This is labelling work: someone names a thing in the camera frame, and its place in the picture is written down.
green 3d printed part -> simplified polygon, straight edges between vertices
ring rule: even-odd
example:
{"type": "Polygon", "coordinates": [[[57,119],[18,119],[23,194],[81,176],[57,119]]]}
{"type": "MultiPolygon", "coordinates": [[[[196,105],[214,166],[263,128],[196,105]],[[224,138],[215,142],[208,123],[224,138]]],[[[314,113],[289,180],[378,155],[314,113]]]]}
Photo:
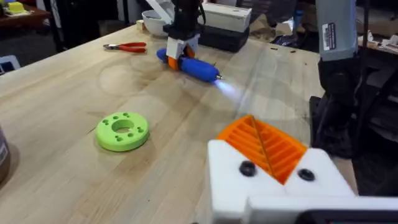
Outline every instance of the green 3d printed part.
{"type": "Polygon", "coordinates": [[[97,125],[98,144],[103,148],[124,152],[143,145],[149,137],[148,122],[137,113],[114,113],[97,125]]]}

wood grain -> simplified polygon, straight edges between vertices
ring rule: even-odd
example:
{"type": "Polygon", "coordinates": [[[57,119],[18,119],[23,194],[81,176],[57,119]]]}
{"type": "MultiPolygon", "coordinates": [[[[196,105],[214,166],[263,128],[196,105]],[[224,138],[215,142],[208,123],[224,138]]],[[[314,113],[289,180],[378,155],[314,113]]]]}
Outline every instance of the wood grain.
{"type": "Polygon", "coordinates": [[[2,223],[190,223],[206,204],[206,144],[234,119],[253,114],[308,144],[308,99],[322,94],[317,54],[255,40],[237,54],[200,47],[225,77],[216,86],[171,71],[155,56],[161,47],[130,27],[0,78],[12,153],[2,223]],[[148,53],[102,48],[132,41],[148,53]],[[96,124],[117,111],[149,121],[139,149],[95,142],[96,124]]]}

blue cylinder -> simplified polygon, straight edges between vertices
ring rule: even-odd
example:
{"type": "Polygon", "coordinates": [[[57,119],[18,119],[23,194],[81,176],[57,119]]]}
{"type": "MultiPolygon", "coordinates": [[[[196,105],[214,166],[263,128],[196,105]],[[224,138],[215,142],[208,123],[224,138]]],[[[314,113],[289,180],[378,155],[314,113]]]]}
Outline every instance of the blue cylinder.
{"type": "MultiPolygon", "coordinates": [[[[159,49],[156,52],[157,57],[165,63],[167,63],[166,51],[166,49],[159,49]]],[[[204,82],[213,82],[220,74],[214,65],[194,58],[181,57],[178,63],[181,71],[204,82]]]]}

pliers handle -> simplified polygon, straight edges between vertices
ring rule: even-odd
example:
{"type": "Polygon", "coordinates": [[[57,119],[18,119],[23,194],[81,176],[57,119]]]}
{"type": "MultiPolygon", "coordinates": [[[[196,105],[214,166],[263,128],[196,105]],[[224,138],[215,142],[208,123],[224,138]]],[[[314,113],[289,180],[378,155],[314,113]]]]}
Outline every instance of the pliers handle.
{"type": "Polygon", "coordinates": [[[147,44],[144,42],[133,42],[126,44],[105,44],[104,48],[107,50],[123,50],[127,52],[134,53],[144,53],[146,49],[144,48],[147,44]]]}

orange ribbed grid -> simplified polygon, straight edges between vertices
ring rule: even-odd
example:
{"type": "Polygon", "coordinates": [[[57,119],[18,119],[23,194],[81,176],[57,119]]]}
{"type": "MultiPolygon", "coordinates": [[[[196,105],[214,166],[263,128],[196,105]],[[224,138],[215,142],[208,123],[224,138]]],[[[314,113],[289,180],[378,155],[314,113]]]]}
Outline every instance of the orange ribbed grid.
{"type": "Polygon", "coordinates": [[[307,148],[288,134],[247,115],[225,128],[225,140],[281,184],[289,177],[307,148]]]}

